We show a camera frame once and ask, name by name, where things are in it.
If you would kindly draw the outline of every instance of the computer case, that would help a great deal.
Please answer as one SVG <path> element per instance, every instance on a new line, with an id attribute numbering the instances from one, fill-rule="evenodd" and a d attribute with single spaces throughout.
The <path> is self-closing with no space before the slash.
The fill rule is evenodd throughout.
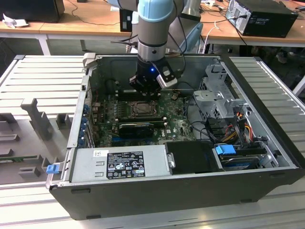
<path id="1" fill-rule="evenodd" d="M 231 0 L 225 17 L 243 36 L 285 38 L 298 14 L 273 0 Z"/>
<path id="2" fill-rule="evenodd" d="M 56 23 L 65 11 L 63 0 L 3 0 L 0 1 L 0 18 L 3 14 L 13 19 Z"/>

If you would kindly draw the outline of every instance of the metal bracket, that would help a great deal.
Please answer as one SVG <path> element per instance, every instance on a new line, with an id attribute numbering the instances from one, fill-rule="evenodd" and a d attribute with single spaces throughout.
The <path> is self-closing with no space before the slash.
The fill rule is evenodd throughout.
<path id="1" fill-rule="evenodd" d="M 82 59 L 82 63 L 84 65 L 84 68 L 90 68 L 94 65 L 96 65 L 96 54 L 94 52 L 88 52 L 84 54 L 84 57 Z"/>

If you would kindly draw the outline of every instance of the barcode sticker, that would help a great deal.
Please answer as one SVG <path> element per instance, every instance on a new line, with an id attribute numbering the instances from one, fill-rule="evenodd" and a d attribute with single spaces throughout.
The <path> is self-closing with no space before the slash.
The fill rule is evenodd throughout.
<path id="1" fill-rule="evenodd" d="M 107 156 L 108 153 L 109 153 L 109 150 L 94 150 L 93 157 Z"/>

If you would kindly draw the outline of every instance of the metal frame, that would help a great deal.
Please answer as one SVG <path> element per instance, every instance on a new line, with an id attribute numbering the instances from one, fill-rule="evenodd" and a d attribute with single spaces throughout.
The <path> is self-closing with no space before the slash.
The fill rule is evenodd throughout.
<path id="1" fill-rule="evenodd" d="M 84 44 L 85 40 L 91 41 L 114 41 L 123 38 L 128 38 L 128 36 L 106 36 L 106 35 L 71 35 L 71 34 L 45 34 L 45 33 L 14 33 L 14 32 L 0 32 L 0 37 L 6 38 L 30 38 L 37 39 L 40 43 L 43 55 L 50 55 L 50 49 L 48 40 L 52 39 L 63 39 L 63 40 L 80 40 L 81 48 L 83 51 L 86 50 Z M 227 39 L 209 39 L 209 44 L 231 44 L 231 45 L 244 45 L 242 40 L 227 40 Z M 278 46 L 278 47 L 304 47 L 305 41 L 301 43 L 291 43 L 286 42 L 283 39 L 283 42 L 257 42 L 257 41 L 247 41 L 247 45 L 257 45 L 257 46 Z"/>
<path id="2" fill-rule="evenodd" d="M 45 33 L 18 33 L 18 32 L 0 32 L 0 37 L 5 38 L 29 38 L 37 39 L 39 41 L 43 55 L 51 55 L 49 40 L 62 39 L 62 40 L 80 40 L 81 48 L 86 51 L 84 40 L 91 41 L 114 41 L 129 36 L 104 36 L 104 35 L 71 35 L 71 34 L 45 34 Z"/>

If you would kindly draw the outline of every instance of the floor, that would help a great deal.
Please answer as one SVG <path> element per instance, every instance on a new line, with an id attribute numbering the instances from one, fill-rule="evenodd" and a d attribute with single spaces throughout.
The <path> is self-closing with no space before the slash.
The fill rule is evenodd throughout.
<path id="1" fill-rule="evenodd" d="M 50 40 L 50 52 L 52 55 L 83 55 L 85 52 L 81 50 L 81 43 L 78 40 Z M 111 44 L 109 41 L 86 41 L 86 48 L 88 52 L 95 52 L 98 54 L 115 54 L 125 53 L 125 45 Z M 234 45 L 215 45 L 214 53 L 227 53 L 227 50 L 232 48 L 231 55 L 239 55 L 239 46 Z M 300 80 L 300 66 L 305 60 L 299 60 L 289 57 L 286 64 L 277 61 L 275 54 L 277 48 L 262 48 L 259 55 L 263 58 L 265 63 L 278 75 L 283 82 L 293 87 L 295 80 Z M 18 39 L 6 38 L 0 40 L 0 75 L 3 74 L 7 66 L 13 60 L 16 54 L 25 55 L 42 55 L 39 42 L 35 39 Z"/>

